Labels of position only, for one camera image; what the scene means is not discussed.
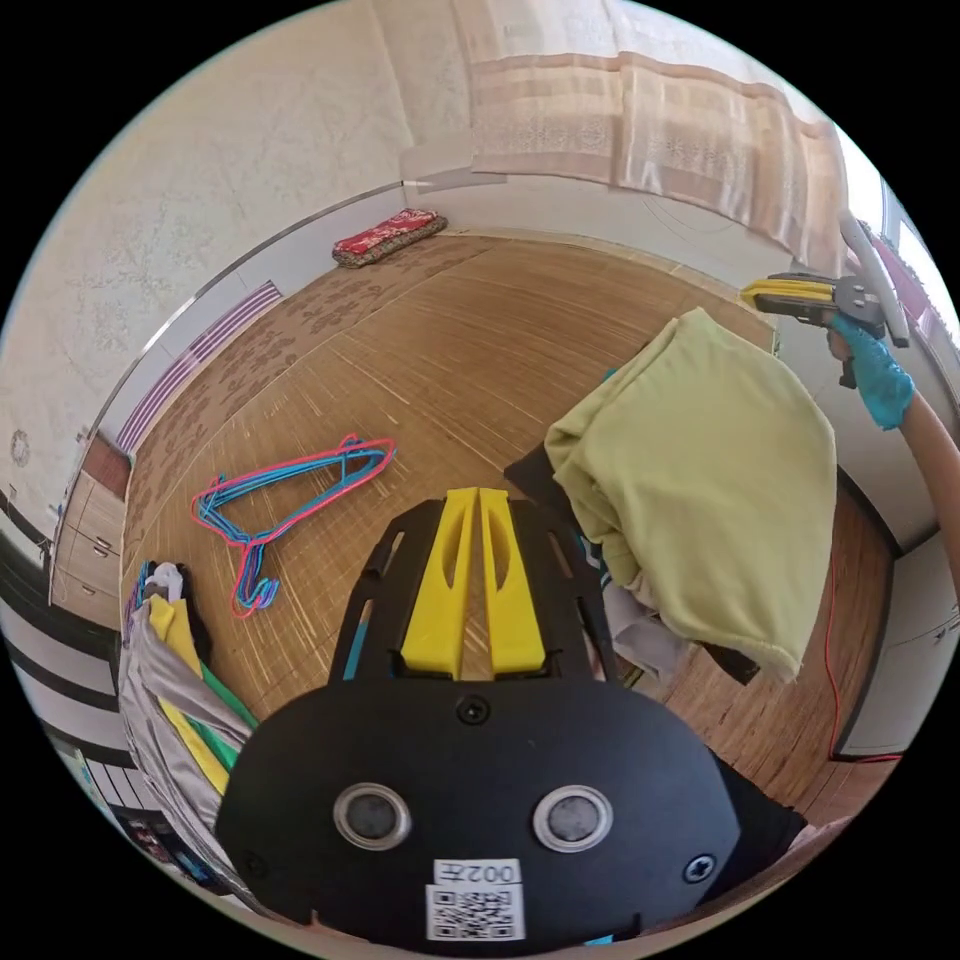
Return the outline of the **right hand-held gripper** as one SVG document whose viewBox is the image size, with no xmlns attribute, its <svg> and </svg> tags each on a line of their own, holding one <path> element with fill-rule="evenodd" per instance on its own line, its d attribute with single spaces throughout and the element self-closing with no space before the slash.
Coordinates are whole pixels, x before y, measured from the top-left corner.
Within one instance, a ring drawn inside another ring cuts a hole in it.
<svg viewBox="0 0 960 960">
<path fill-rule="evenodd" d="M 879 297 L 856 276 L 828 279 L 805 273 L 778 273 L 754 281 L 740 291 L 753 307 L 768 315 L 789 316 L 821 329 L 841 313 L 878 340 L 887 334 Z"/>
</svg>

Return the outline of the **person's right hand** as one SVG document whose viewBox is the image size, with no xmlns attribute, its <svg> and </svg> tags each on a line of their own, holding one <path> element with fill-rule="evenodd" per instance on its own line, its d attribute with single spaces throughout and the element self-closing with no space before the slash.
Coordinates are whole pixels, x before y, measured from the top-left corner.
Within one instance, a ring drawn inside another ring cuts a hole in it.
<svg viewBox="0 0 960 960">
<path fill-rule="evenodd" d="M 915 385 L 886 344 L 841 313 L 829 321 L 827 338 L 842 366 L 842 384 L 859 392 L 875 425 L 884 431 L 901 428 Z"/>
</svg>

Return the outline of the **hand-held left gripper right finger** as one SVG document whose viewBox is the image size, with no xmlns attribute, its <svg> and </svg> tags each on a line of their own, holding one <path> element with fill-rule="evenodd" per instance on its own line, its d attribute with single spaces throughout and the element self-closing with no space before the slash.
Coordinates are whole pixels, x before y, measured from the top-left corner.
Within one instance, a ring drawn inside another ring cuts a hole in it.
<svg viewBox="0 0 960 960">
<path fill-rule="evenodd" d="M 483 588 L 493 673 L 538 673 L 546 651 L 508 494 L 479 490 Z"/>
</svg>

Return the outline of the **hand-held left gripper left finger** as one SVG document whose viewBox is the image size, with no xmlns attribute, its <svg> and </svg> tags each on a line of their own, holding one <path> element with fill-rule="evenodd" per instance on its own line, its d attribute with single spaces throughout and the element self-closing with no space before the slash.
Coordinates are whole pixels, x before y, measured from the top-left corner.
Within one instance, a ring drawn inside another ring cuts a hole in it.
<svg viewBox="0 0 960 960">
<path fill-rule="evenodd" d="M 458 680 L 467 616 L 478 489 L 447 492 L 400 654 L 419 673 Z"/>
</svg>

